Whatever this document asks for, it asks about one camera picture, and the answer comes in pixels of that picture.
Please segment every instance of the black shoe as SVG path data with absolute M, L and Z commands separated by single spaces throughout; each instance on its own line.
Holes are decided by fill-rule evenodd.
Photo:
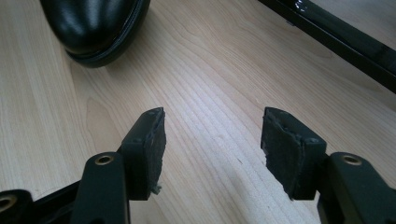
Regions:
M 116 60 L 131 44 L 150 0 L 40 0 L 67 54 L 88 67 Z

